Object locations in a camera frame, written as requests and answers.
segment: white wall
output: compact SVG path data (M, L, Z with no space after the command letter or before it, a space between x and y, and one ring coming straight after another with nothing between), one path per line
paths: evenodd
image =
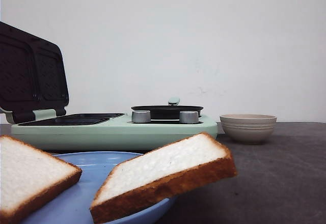
M1 21L60 47L69 114L179 96L326 122L326 0L1 0Z

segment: frying pan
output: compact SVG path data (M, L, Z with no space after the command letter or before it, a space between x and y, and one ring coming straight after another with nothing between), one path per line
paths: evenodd
M180 111L197 111L200 116L200 111L204 107L186 106L186 105L145 105L131 107L133 110L149 110L151 119L154 120L174 120L179 119Z

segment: bread crust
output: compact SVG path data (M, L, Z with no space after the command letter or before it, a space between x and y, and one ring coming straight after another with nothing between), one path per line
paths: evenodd
M31 147L34 150L37 150L43 154L53 157L51 154L44 152L42 150L39 150L39 149L37 149L29 144L26 144L18 139L15 139L13 137L10 137L7 135L1 136L1 137L11 138L11 139L18 141L28 147ZM72 185L74 185L75 183L77 183L79 181L80 176L82 175L82 170L79 167L77 167L71 163L65 162L62 159L59 159L56 157L53 157L53 158L55 158L58 161L62 161L66 164L73 166L76 169L76 171L73 174L67 176L66 178L61 179L56 184L54 184L48 188L45 188L45 189L41 190L39 193L26 199L25 202L21 203L14 210L11 210L11 211L0 210L0 223L1 224L17 224L17 223L19 223L22 219L27 217L29 214L31 214L35 210L41 208L46 203L48 203L49 201L54 199L56 196L58 196L61 192L68 189L69 187L71 187Z
M172 196L193 190L197 187L215 182L222 178L235 176L237 172L230 150L224 145L215 141L215 139L206 132L203 132L202 134L208 136L217 147L222 147L226 152L226 156L224 158L219 158L214 161L200 164L184 171L157 179L156 181L125 192L103 203L97 205L92 204L90 211L93 216L94 223L105 223L107 221L131 215L152 206L165 198L170 198ZM103 185L105 185L110 179L111 175L114 174L114 171L115 168L110 172ZM97 192L95 199L101 191L102 188L100 188L100 190Z

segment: bowl rim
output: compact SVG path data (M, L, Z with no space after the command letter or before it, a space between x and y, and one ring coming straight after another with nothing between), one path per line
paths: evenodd
M252 116L252 118L243 118L243 116ZM237 119L237 120L266 120L266 119L277 119L276 116L271 115L259 115L259 114L226 114L220 116L223 119Z

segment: blue plate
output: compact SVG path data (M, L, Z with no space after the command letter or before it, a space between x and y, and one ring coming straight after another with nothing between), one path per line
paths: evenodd
M112 168L139 154L126 152L86 152L60 154L56 157L79 166L83 173L78 183L26 218L22 224L92 224L89 207L98 188ZM173 205L175 198L161 202L133 215L107 222L109 224L151 224Z

